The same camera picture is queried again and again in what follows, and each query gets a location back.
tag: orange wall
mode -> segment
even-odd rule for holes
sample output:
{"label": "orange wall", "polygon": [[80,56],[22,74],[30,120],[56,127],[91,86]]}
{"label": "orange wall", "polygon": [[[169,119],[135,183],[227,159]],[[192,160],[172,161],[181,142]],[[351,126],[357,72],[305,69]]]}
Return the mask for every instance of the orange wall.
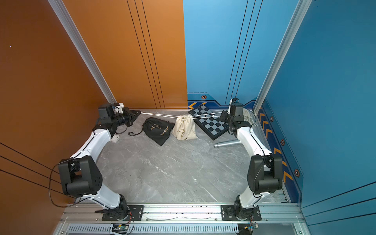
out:
{"label": "orange wall", "polygon": [[[47,0],[1,1],[0,32],[0,142],[52,167],[89,137],[106,99]],[[1,145],[0,156],[50,173]],[[0,170],[42,185],[0,171],[1,234],[51,234],[64,209],[49,201],[48,179],[4,158]],[[61,192],[59,183],[52,189]]]}
{"label": "orange wall", "polygon": [[183,0],[64,4],[118,102],[187,108]]}

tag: checkered pattern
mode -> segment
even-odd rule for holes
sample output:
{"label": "checkered pattern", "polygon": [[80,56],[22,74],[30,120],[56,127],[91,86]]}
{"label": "checkered pattern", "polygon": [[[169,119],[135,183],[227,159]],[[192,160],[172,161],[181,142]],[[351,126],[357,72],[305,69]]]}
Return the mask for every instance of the checkered pattern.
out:
{"label": "checkered pattern", "polygon": [[205,105],[200,105],[195,109],[188,111],[189,114],[192,116],[204,114],[205,116],[199,116],[202,118],[193,119],[194,122],[201,128],[205,133],[207,133],[212,140],[217,139],[223,133],[225,133],[229,126],[227,123],[221,122],[219,117],[211,117],[213,116],[213,112],[210,111]]}

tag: blue wall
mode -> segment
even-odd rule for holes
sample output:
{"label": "blue wall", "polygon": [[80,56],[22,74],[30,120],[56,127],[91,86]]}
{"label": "blue wall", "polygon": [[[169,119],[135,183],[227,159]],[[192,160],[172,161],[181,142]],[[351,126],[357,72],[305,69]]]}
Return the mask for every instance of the blue wall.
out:
{"label": "blue wall", "polygon": [[[261,0],[249,0],[245,16],[246,0],[184,0],[183,3],[188,93],[208,93],[221,105],[228,105],[233,88],[234,97],[238,86],[237,97],[242,103],[257,97],[298,0],[263,0],[261,9]],[[244,25],[230,83],[243,17]]]}
{"label": "blue wall", "polygon": [[375,9],[375,1],[312,1],[267,95],[304,175],[313,235],[375,234],[376,183],[364,186],[376,181]]}

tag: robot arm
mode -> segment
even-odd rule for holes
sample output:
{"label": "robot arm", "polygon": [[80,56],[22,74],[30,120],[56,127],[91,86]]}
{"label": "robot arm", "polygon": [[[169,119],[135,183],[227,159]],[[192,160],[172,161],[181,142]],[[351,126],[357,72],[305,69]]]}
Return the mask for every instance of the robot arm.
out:
{"label": "robot arm", "polygon": [[102,206],[111,218],[122,220],[128,209],[124,197],[103,184],[96,160],[103,147],[114,136],[120,125],[131,126],[140,111],[124,108],[123,104],[105,104],[98,108],[100,118],[83,146],[69,159],[58,164],[62,190],[65,195],[88,199]]}
{"label": "robot arm", "polygon": [[220,120],[228,123],[229,131],[236,135],[251,157],[248,186],[235,200],[236,216],[247,219],[265,195],[282,188],[282,158],[272,154],[257,138],[251,124],[244,121],[243,105],[237,100],[232,99],[230,112],[223,111]]}

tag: vent grille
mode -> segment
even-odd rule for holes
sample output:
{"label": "vent grille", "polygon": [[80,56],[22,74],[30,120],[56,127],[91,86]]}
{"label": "vent grille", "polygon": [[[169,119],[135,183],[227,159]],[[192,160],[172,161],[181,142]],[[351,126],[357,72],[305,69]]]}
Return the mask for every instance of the vent grille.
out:
{"label": "vent grille", "polygon": [[237,233],[236,224],[137,224],[132,233]]}
{"label": "vent grille", "polygon": [[[78,234],[110,234],[112,224],[71,224],[68,228],[69,235]],[[132,233],[238,233],[237,224],[233,223],[202,223],[202,224],[178,224],[178,223],[142,223],[136,224]]]}
{"label": "vent grille", "polygon": [[109,234],[112,225],[110,224],[71,224],[68,228],[68,234]]}

